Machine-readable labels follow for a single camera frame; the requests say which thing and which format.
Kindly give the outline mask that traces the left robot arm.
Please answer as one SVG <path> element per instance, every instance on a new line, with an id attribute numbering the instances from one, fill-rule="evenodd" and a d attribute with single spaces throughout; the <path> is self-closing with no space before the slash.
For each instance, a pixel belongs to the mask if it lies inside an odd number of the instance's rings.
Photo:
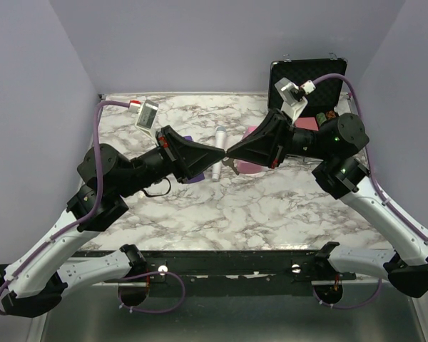
<path id="1" fill-rule="evenodd" d="M 84 184 L 52 228 L 21 258 L 0 264 L 0 315 L 34 318 L 63 297 L 102 281 L 137 281 L 148 270 L 134 244 L 96 260 L 70 264 L 85 243 L 128 211 L 124 199 L 174 175 L 186 182 L 225 157 L 223 148 L 186 140 L 170 126 L 157 145 L 129 160 L 114 147 L 95 142 L 77 170 Z"/>

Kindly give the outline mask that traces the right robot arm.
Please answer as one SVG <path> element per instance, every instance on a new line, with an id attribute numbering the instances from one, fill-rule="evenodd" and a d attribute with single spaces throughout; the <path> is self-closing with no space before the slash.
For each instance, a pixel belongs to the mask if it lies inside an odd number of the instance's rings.
<path id="1" fill-rule="evenodd" d="M 316 183 L 364 217 L 386 240 L 384 251 L 326 243 L 315 256 L 322 279 L 356 273 L 387 280 L 401 293 L 420 298 L 428 292 L 428 230 L 411 229 L 416 220 L 400 214 L 396 203 L 375 189 L 368 168 L 355 158 L 369 142 L 361 119 L 351 113 L 329 120 L 318 131 L 298 128 L 284 113 L 271 110 L 227 156 L 275 169 L 291 155 L 320 160 Z"/>

